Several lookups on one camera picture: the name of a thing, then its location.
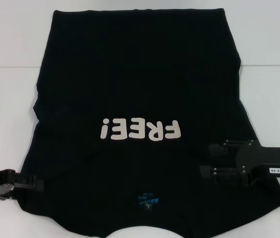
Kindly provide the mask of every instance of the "white background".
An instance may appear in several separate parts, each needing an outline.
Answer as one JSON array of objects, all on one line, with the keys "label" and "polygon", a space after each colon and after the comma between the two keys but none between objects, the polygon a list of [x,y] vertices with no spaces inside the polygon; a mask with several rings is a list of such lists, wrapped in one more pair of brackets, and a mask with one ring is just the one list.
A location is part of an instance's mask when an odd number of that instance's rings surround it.
[{"label": "white background", "polygon": [[[37,119],[32,110],[54,10],[219,8],[242,59],[241,100],[264,146],[280,147],[280,0],[0,0],[0,170],[20,170]],[[0,237],[76,238],[52,219],[0,201]],[[110,238],[176,238],[129,228]],[[219,238],[280,238],[280,208]]]}]

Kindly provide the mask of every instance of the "black clamp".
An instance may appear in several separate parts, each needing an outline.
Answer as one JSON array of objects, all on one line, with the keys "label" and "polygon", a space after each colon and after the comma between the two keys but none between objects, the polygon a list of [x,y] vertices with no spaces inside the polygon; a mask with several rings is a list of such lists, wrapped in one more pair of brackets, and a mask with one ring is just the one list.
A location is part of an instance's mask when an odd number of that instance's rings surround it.
[{"label": "black clamp", "polygon": [[36,176],[16,173],[14,170],[0,171],[0,200],[15,199],[12,190],[14,187],[42,192],[44,181],[37,179]]}]

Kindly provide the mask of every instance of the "black fabric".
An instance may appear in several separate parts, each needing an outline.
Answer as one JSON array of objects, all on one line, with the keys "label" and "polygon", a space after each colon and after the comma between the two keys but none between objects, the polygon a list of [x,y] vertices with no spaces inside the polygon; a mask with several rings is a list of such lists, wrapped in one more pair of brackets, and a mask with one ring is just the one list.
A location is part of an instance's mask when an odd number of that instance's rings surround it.
[{"label": "black fabric", "polygon": [[[239,68],[223,9],[55,11],[22,168],[46,188],[18,191],[21,208],[101,238],[131,226],[209,238],[277,208],[275,179],[241,188],[200,178],[209,144],[256,139]],[[132,118],[160,121],[163,139],[147,125],[145,138],[111,139],[113,119],[136,133]],[[166,138],[174,120],[181,136]]]}]

